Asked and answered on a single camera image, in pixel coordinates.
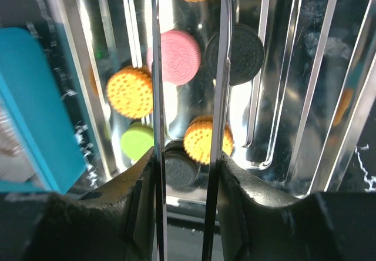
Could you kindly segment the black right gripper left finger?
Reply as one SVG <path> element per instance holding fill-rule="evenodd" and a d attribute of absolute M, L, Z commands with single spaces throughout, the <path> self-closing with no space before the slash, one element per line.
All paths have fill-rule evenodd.
<path fill-rule="evenodd" d="M 130 120 L 106 94 L 111 76 L 141 68 L 135 0 L 48 0 L 72 59 L 99 151 L 99 187 L 79 199 L 50 194 L 26 260 L 151 260 L 155 228 L 155 150 L 135 163 L 120 149 Z"/>

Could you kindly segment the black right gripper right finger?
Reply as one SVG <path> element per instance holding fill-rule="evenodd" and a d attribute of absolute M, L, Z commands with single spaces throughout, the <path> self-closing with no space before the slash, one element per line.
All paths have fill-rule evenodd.
<path fill-rule="evenodd" d="M 264 62 L 230 90 L 225 260 L 375 259 L 375 0 L 261 0 Z"/>

